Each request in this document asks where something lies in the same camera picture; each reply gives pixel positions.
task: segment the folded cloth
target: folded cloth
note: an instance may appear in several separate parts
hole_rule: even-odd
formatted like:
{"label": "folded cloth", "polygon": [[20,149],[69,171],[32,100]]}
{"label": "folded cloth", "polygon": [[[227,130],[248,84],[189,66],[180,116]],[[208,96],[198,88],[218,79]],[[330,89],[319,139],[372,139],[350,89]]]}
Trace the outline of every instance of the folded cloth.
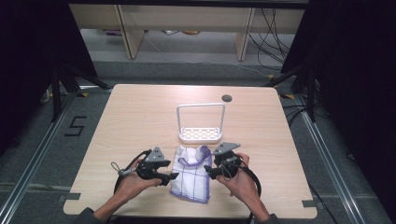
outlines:
{"label": "folded cloth", "polygon": [[204,166],[212,166],[212,155],[207,146],[177,148],[172,173],[179,173],[171,181],[171,194],[195,203],[209,200],[209,175]]}

